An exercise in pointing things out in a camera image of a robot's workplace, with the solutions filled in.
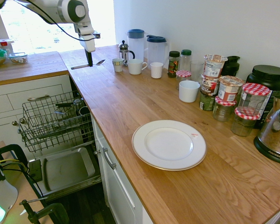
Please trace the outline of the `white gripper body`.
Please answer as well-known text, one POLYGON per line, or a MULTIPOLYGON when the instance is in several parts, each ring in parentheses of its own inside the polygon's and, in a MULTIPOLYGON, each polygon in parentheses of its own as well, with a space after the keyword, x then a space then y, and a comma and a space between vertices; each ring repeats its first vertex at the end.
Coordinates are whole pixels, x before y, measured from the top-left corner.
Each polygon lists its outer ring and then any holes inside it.
POLYGON ((90 22, 74 23, 75 32, 78 33, 80 44, 87 52, 95 51, 94 29, 90 22))

